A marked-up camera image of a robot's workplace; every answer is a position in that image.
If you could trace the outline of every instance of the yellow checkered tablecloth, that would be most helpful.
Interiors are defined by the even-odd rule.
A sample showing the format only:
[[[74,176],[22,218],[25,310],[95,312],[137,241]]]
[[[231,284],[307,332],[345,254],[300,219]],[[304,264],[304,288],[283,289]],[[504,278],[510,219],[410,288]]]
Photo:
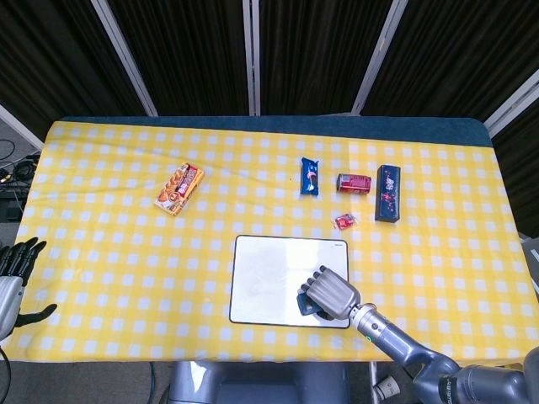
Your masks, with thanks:
[[[300,197],[300,159],[320,196]],[[183,160],[206,176],[172,217],[153,206]],[[402,168],[401,220],[374,221],[375,194],[337,194],[338,173]],[[352,212],[359,224],[337,231]],[[539,344],[539,310],[494,150],[127,125],[55,123],[18,240],[48,241],[15,329],[22,360],[384,360],[353,329],[233,324],[238,234],[343,238],[364,301],[455,359],[503,363]]]

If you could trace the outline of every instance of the floor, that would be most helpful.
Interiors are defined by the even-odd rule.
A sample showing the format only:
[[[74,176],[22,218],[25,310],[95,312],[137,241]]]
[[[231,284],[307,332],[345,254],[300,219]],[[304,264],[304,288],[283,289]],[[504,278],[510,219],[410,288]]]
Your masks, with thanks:
[[[10,139],[15,143],[15,151],[8,159],[14,162],[36,150],[21,136],[0,121],[0,139]],[[11,146],[0,141],[0,157],[9,153]],[[13,244],[18,223],[0,223],[0,242]],[[148,362],[137,363],[70,363],[36,364],[12,362],[12,383],[6,400],[7,404],[24,402],[26,404],[62,404],[78,402],[137,404],[148,402],[151,385],[151,371]],[[173,363],[155,363],[156,387],[151,403],[159,399],[168,387]],[[368,365],[353,363],[350,369],[350,396],[353,404],[371,403]],[[387,404],[414,404],[410,395],[409,378],[394,364],[381,367],[381,375],[391,373],[403,393]],[[6,370],[0,364],[0,391],[4,388]]]

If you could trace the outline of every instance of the curtain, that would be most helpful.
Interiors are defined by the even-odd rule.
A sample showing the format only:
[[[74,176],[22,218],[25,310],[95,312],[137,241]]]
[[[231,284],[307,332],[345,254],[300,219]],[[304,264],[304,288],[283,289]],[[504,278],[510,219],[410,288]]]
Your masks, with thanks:
[[[89,0],[0,2],[0,104],[45,139],[65,115],[144,110]]]
[[[109,0],[160,115],[248,114],[242,0]]]
[[[516,226],[539,237],[539,99],[493,138]]]
[[[364,115],[486,120],[539,68],[539,2],[410,0]]]
[[[262,114],[350,112],[390,0],[260,0]]]

